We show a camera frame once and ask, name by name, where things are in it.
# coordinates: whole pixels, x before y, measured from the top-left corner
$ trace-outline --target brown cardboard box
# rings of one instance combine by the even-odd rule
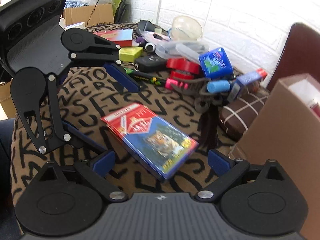
[[[16,108],[10,96],[9,83],[0,84],[0,104],[8,118],[14,118],[16,116]]]
[[[258,117],[229,156],[253,164],[278,160],[308,203],[308,217],[300,233],[308,240],[318,240],[320,118],[288,89],[303,79],[320,90],[320,84],[309,74],[279,79]]]
[[[85,22],[85,24],[87,25],[93,8],[94,6],[83,6],[64,9],[63,18],[66,21],[66,25],[69,26],[80,22]],[[114,23],[112,5],[100,4],[96,6],[87,27],[95,26],[97,24],[111,23]]]

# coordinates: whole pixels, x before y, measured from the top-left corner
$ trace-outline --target silver screw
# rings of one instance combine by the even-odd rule
[[[45,153],[47,152],[47,149],[46,149],[44,146],[40,146],[40,147],[39,147],[39,152],[40,152],[41,154],[45,154]]]
[[[71,140],[71,136],[70,136],[70,134],[68,134],[68,133],[66,133],[66,134],[63,136],[63,138],[64,138],[64,140],[65,140],[66,142],[68,142],[68,141]]]
[[[202,191],[198,192],[199,198],[202,198],[202,199],[212,198],[213,195],[214,195],[213,192],[211,192],[209,190],[202,190]]]
[[[111,192],[109,196],[114,200],[120,200],[120,199],[124,199],[125,193],[121,191],[115,191],[115,192]]]
[[[55,77],[54,77],[54,75],[50,75],[48,79],[49,79],[49,81],[53,81],[55,79]]]

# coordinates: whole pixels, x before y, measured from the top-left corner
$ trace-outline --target patterned cloth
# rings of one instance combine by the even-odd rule
[[[88,31],[114,29],[134,30],[137,24],[114,24],[89,28]],[[167,77],[168,73],[157,75]],[[96,142],[113,147],[116,152],[116,165],[106,179],[131,195],[133,192],[190,192],[195,194],[217,177],[207,164],[207,148],[200,147],[191,155],[177,173],[167,182],[160,183],[146,171],[110,134],[102,116],[127,106],[132,102],[146,105],[160,117],[198,140],[200,138],[199,120],[201,115],[194,109],[194,99],[182,96],[165,88],[142,83],[141,91],[129,93],[104,69],[94,67],[72,68],[58,92],[61,117],[76,126],[82,133]],[[43,127],[50,134],[50,114],[47,101],[40,108]],[[36,131],[34,120],[31,128]],[[226,145],[234,142],[225,137],[218,128],[218,136]],[[220,147],[224,153],[228,146]],[[79,159],[91,159],[95,153],[87,149],[76,150],[66,145],[47,155],[41,155],[28,137],[18,116],[12,135],[11,178],[13,203],[16,204],[25,187],[41,169],[45,162],[55,160],[60,165],[72,165]]]

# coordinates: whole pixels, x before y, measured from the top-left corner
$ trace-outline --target person's leg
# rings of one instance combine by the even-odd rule
[[[0,121],[0,199],[10,194],[10,159],[14,119]]]

